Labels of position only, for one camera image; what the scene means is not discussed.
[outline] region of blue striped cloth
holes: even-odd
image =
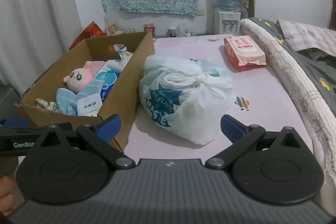
[[[95,93],[100,94],[103,84],[104,80],[92,80],[85,87],[83,87],[83,89],[78,94],[75,94],[68,89],[58,89],[56,93],[56,104],[60,113],[67,115],[78,115],[77,101]]]

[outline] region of plush toy face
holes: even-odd
[[[64,78],[67,83],[68,89],[74,93],[79,93],[92,80],[90,70],[86,68],[75,69],[71,72],[70,76]]]

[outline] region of human hand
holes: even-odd
[[[0,212],[9,216],[16,204],[16,200],[11,193],[16,187],[14,175],[4,176],[0,179]]]

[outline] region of pink table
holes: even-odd
[[[225,52],[223,40],[227,36],[230,35],[159,38],[155,42],[155,52],[159,55],[207,60],[226,66],[231,71],[236,96],[249,101],[248,110],[232,104],[227,114],[245,125],[259,124],[268,131],[280,131],[283,126],[292,126],[313,151],[311,139],[300,115],[271,66],[239,72],[231,65]],[[230,145],[231,142],[221,131],[206,145],[191,143],[157,126],[140,106],[125,154],[136,162],[139,159],[201,159],[204,163]]]

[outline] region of black circular disc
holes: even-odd
[[[23,194],[34,201],[66,204],[84,200],[105,185],[108,167],[95,154],[70,148],[58,153],[48,147],[39,157],[30,156],[17,172]]]
[[[323,184],[323,171],[312,157],[301,149],[286,146],[256,151],[234,163],[232,177],[252,198],[272,204],[294,204],[311,198]]]

